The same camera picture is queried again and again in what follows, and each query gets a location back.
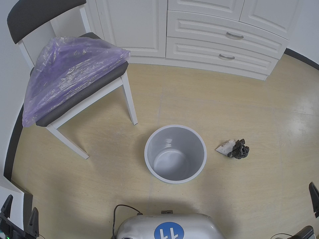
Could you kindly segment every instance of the drawer handle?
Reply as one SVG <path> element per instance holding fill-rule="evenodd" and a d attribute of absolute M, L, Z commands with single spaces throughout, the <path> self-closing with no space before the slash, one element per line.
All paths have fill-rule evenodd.
<path fill-rule="evenodd" d="M 235 59 L 235 57 L 225 57 L 222 54 L 219 55 L 221 58 L 227 58 L 227 59 Z"/>
<path fill-rule="evenodd" d="M 240 35 L 235 35 L 235 34 L 231 34 L 231 33 L 229 33 L 229 32 L 227 32 L 226 35 L 229 35 L 229 36 L 235 37 L 235 38 L 239 38 L 239 39 L 243 39 L 243 38 L 244 38 L 243 35 L 241 35 L 241 36 L 240 36 Z"/>

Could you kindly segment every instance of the wooden floor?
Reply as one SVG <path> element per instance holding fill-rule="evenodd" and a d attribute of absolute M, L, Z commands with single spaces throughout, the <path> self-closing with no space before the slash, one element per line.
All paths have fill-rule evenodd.
<path fill-rule="evenodd" d="M 319 233 L 308 185 L 319 187 L 319 71 L 284 55 L 264 81 L 198 69 L 130 64 L 138 116 L 133 125 L 117 89 L 60 131 L 87 151 L 78 156 L 45 128 L 24 128 L 12 179 L 34 196 L 40 234 L 111 238 L 113 209 L 144 214 L 204 213 L 226 238 L 270 238 L 306 225 Z M 164 183 L 148 171 L 144 147 L 169 124 L 189 126 L 207 147 L 194 180 Z M 246 140 L 247 158 L 215 149 Z M 116 227 L 136 212 L 118 208 Z"/>

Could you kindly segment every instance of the chair seat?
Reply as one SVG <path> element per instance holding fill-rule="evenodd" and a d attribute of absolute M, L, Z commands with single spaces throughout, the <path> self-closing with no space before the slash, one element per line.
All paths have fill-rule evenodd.
<path fill-rule="evenodd" d="M 86 33 L 80 37 L 89 37 L 92 39 L 100 39 L 96 34 L 94 33 Z M 69 109 L 83 101 L 84 99 L 88 98 L 90 95 L 94 94 L 96 91 L 100 90 L 107 84 L 111 83 L 118 77 L 122 76 L 129 63 L 125 62 L 124 64 L 118 66 L 105 76 L 101 77 L 97 81 L 93 82 L 90 86 L 86 87 L 85 89 L 81 90 L 79 93 L 75 94 L 70 99 L 66 100 L 63 104 L 52 110 L 50 113 L 39 119 L 36 124 L 38 126 L 47 126 L 59 117 L 61 117 L 63 114 L 65 114 Z"/>

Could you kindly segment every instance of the chair backrest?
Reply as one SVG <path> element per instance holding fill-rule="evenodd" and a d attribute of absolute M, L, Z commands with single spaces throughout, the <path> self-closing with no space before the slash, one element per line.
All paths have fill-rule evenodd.
<path fill-rule="evenodd" d="M 19 0 L 7 18 L 12 40 L 18 43 L 44 23 L 85 3 L 86 0 Z"/>

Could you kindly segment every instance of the black cable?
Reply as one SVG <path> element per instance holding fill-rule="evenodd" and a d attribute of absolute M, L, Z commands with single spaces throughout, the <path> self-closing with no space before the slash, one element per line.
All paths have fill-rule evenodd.
<path fill-rule="evenodd" d="M 115 208 L 114 208 L 114 213 L 113 213 L 113 228 L 112 228 L 113 239 L 115 239 L 115 233 L 114 233 L 114 227 L 115 227 L 115 211 L 116 211 L 116 209 L 117 209 L 119 206 L 126 206 L 126 207 L 129 207 L 129 208 L 132 208 L 132 209 L 134 209 L 135 211 L 138 212 L 138 215 L 143 215 L 143 213 L 141 213 L 138 209 L 135 209 L 134 207 L 129 206 L 129 205 L 117 205 L 117 206 L 115 206 Z"/>
<path fill-rule="evenodd" d="M 275 234 L 275 235 L 273 235 L 272 237 L 270 237 L 270 239 L 272 239 L 274 236 L 277 236 L 277 235 L 287 235 L 287 236 L 293 237 L 293 236 L 290 235 L 290 234 L 278 233 L 278 234 Z"/>

